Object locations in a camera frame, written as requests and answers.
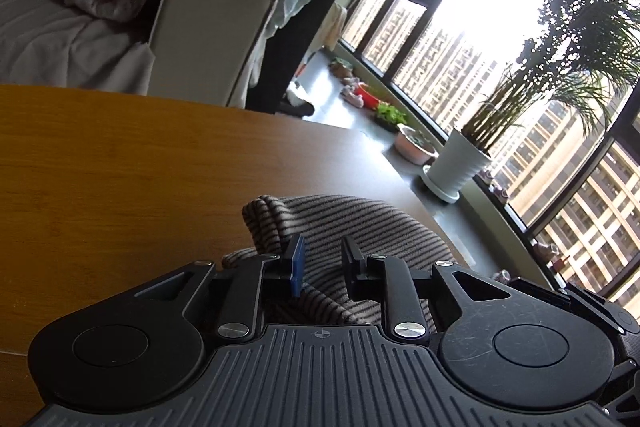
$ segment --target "wooden table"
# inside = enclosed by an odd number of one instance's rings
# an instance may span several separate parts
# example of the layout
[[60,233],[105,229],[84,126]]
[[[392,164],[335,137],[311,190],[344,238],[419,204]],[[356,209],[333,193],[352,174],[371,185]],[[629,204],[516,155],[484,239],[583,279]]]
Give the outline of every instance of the wooden table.
[[0,426],[42,406],[26,357],[57,317],[252,245],[262,194],[388,201],[453,245],[364,134],[249,111],[0,87]]

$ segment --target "striped cloth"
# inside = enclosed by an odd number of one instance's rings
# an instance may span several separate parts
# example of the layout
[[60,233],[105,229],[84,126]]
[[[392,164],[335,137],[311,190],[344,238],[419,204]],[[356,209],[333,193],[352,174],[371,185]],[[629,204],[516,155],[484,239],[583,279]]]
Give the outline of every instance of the striped cloth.
[[[363,255],[404,259],[410,268],[431,270],[436,261],[453,261],[449,247],[424,225],[381,201],[350,196],[261,196],[242,209],[255,248],[225,255],[234,267],[257,254],[282,254],[294,233],[305,238],[305,279],[300,299],[266,303],[269,322],[292,324],[371,324],[380,322],[380,304],[349,300],[342,272],[340,241],[351,235]],[[434,331],[426,301],[422,309]]]

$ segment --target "potted plant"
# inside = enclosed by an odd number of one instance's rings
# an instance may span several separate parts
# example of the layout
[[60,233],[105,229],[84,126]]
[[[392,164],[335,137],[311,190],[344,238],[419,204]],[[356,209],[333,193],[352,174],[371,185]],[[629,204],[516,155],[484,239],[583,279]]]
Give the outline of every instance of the potted plant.
[[608,128],[610,102],[640,74],[640,10],[633,0],[544,0],[538,38],[506,68],[494,91],[422,179],[450,203],[491,162],[490,152],[534,105],[556,100],[575,111],[585,136]]
[[424,135],[408,125],[399,123],[399,133],[394,147],[398,153],[414,165],[431,165],[438,157],[438,152]]
[[380,102],[375,109],[376,123],[391,132],[398,132],[398,124],[406,124],[406,113],[390,103]]

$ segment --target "large window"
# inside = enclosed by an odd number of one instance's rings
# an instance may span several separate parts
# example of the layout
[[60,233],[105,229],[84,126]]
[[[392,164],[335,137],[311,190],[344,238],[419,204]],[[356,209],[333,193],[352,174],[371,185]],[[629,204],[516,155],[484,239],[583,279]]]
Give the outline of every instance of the large window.
[[[525,38],[540,31],[542,1],[361,0],[344,40],[383,82],[412,99],[428,123],[449,134],[494,89]],[[610,100],[616,118],[638,105],[630,96]],[[554,266],[565,280],[608,293],[640,317],[636,114],[585,138],[572,111],[543,103],[490,152],[525,233],[558,245]]]

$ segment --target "white bedsheet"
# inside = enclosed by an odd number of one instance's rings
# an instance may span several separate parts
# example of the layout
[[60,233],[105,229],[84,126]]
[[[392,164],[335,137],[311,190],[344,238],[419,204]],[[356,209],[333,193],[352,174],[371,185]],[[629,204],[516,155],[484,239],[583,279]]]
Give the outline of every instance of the white bedsheet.
[[142,28],[62,0],[0,0],[0,83],[146,94],[154,54]]

